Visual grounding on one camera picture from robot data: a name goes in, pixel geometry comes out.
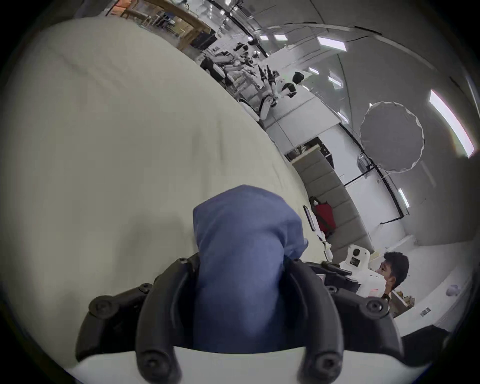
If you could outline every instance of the ceiling light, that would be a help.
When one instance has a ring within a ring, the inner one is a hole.
[[[275,39],[278,41],[288,41],[287,37],[285,35],[274,35]]]
[[[343,88],[343,84],[340,81],[335,80],[333,77],[328,76],[328,81]]]
[[[318,42],[320,43],[320,45],[324,45],[326,47],[339,49],[339,50],[345,51],[345,52],[347,51],[347,48],[345,48],[345,44],[341,41],[327,39],[325,37],[317,37],[317,39],[318,39]]]
[[[458,121],[451,109],[447,106],[447,104],[444,103],[442,99],[439,98],[439,96],[433,90],[430,92],[429,101],[435,107],[435,109],[444,117],[448,125],[450,125],[450,128],[460,140],[463,149],[465,149],[467,156],[472,156],[473,152],[475,152],[475,147],[473,146],[472,141],[468,137],[465,128],[463,128],[462,124]]]
[[[408,200],[405,197],[405,194],[403,193],[401,188],[398,190],[398,193],[400,194],[400,196],[402,196],[403,202],[405,203],[405,207],[410,208],[410,204],[408,203]]]
[[[345,116],[343,116],[340,112],[338,112],[338,115],[342,118],[342,120],[343,120],[345,123],[348,124],[348,119],[347,119]]]

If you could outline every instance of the white robot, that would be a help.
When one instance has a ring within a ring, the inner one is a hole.
[[[240,72],[246,67],[253,68],[254,60],[250,54],[250,47],[258,45],[258,40],[253,39],[247,44],[238,43],[232,52],[222,51],[213,57],[206,57],[200,67],[207,71],[219,83],[232,86],[235,82],[235,72]]]
[[[265,89],[265,92],[262,95],[262,101],[258,107],[258,111],[256,111],[244,98],[240,98],[239,103],[264,129],[263,121],[267,118],[270,108],[274,108],[277,105],[278,100],[284,98],[285,96],[290,98],[295,96],[297,94],[297,90],[294,84],[300,84],[305,76],[300,72],[295,72],[292,78],[293,83],[287,83],[285,80],[280,78],[280,75],[277,71],[271,72],[269,66],[267,66],[266,74],[262,68],[260,68],[260,66],[258,66],[258,69]]]
[[[370,252],[354,244],[348,247],[348,256],[340,263],[340,268],[350,271],[347,278],[358,282],[360,287],[357,295],[362,297],[382,297],[385,292],[386,280],[381,275],[368,269]]]

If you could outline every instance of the ceiling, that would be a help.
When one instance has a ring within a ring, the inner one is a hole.
[[[441,95],[477,147],[479,115],[455,50],[415,4],[391,0],[245,0],[243,7],[259,26],[255,33],[269,36],[268,41],[262,41],[267,52],[286,45],[305,48],[297,64],[303,70],[313,67],[319,75],[310,76],[304,85],[346,116],[345,125],[357,138],[370,103],[395,101],[419,118],[426,142],[423,164],[391,175],[394,185],[409,196],[411,207],[402,224],[421,245],[472,239],[480,224],[479,156],[464,156],[450,128],[430,106],[430,90]],[[288,23],[352,30],[285,25]],[[285,34],[288,42],[276,41],[274,34]],[[379,41],[379,34],[388,43]],[[345,42],[347,52],[325,55],[324,47],[316,43],[317,36]],[[328,81],[328,76],[342,87]]]

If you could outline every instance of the gray sofa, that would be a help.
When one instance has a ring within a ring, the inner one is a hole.
[[[307,154],[293,160],[292,165],[300,174],[308,196],[315,196],[321,203],[327,202],[333,208],[337,228],[327,240],[332,244],[333,261],[344,261],[351,244],[373,252],[372,241],[355,204],[320,149],[312,148]]]

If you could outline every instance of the red bag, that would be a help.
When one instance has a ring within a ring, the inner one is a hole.
[[[313,207],[315,216],[317,216],[320,230],[325,234],[332,234],[335,232],[336,223],[333,218],[333,209],[329,203],[320,203]]]

